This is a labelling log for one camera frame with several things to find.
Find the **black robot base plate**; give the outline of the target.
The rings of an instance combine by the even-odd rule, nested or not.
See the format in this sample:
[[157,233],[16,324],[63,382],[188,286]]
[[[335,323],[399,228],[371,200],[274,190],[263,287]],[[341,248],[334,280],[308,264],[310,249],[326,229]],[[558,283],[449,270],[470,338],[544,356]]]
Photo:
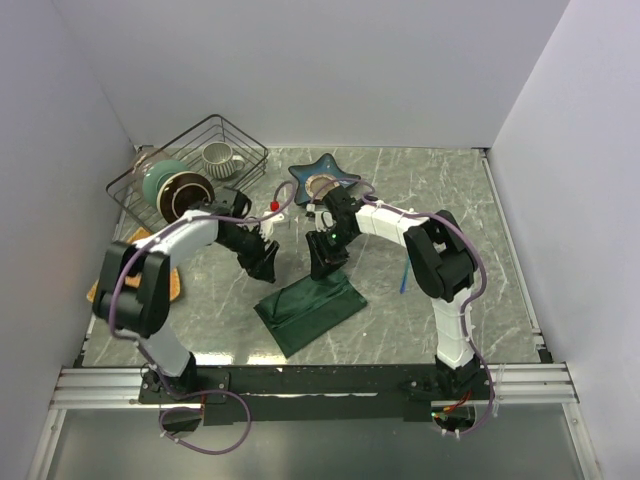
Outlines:
[[489,395],[487,374],[477,366],[455,373],[435,364],[201,366],[193,393],[170,394],[149,372],[138,400],[162,409],[195,407],[203,424],[214,426],[246,419],[428,422],[435,402]]

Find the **dark green cloth napkin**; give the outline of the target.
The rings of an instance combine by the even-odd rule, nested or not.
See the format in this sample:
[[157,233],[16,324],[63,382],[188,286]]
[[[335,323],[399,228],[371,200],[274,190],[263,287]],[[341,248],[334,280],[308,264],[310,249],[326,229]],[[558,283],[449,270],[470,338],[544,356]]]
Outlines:
[[274,292],[254,310],[285,358],[290,358],[367,306],[342,271],[321,280],[310,275]]

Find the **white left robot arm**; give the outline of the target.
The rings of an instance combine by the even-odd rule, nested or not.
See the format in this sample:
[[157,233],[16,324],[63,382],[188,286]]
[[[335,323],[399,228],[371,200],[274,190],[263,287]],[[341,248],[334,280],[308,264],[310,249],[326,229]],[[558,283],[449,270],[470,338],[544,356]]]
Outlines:
[[197,393],[197,363],[167,318],[171,272],[198,250],[219,245],[236,255],[253,279],[273,283],[279,244],[273,223],[288,204],[276,200],[261,217],[248,214],[251,200],[229,189],[221,201],[198,201],[157,233],[107,249],[97,282],[93,313],[111,335],[132,342],[156,372],[164,392],[177,402]]

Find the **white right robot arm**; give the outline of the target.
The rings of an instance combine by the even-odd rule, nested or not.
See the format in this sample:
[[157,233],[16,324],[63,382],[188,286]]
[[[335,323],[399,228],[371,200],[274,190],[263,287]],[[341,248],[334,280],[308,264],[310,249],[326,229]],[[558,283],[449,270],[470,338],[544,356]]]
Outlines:
[[323,198],[330,224],[306,233],[311,278],[320,280],[349,260],[347,246],[360,235],[389,240],[407,251],[414,278],[432,302],[437,329],[436,359],[447,368],[437,375],[440,392],[460,398],[473,383],[466,368],[479,362],[471,346],[470,313],[478,260],[453,214],[419,214],[381,200],[356,199],[336,187]]

